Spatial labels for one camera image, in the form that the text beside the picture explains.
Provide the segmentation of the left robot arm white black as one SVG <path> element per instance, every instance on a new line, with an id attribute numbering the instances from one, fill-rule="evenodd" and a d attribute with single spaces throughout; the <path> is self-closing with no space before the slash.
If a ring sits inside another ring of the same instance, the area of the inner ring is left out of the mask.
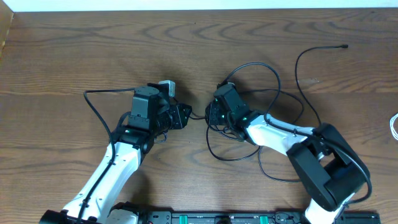
<path id="1" fill-rule="evenodd" d="M 106 129 L 109 145 L 88 182 L 62 211 L 47 210 L 41 223 L 147 223 L 144 212 L 126 203 L 116 205 L 115 201 L 157 142 L 157 136 L 183 129 L 192 108 L 170 103 L 175 95 L 175 83 L 170 80 L 132 91 L 132 108 L 120 117 L 114 131 Z"/>

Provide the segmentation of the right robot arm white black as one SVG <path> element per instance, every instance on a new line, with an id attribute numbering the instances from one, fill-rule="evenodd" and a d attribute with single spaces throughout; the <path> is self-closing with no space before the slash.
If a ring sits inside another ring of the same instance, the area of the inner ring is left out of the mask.
<path id="1" fill-rule="evenodd" d="M 288 157 L 311 201 L 304 223 L 334 223 L 344 209 L 360 202 L 353 196 L 363 185 L 372 192 L 370 173 L 331 124 L 300 127 L 251 110 L 234 84 L 219 84 L 205 110 L 209 128 L 240 142 L 268 147 Z"/>

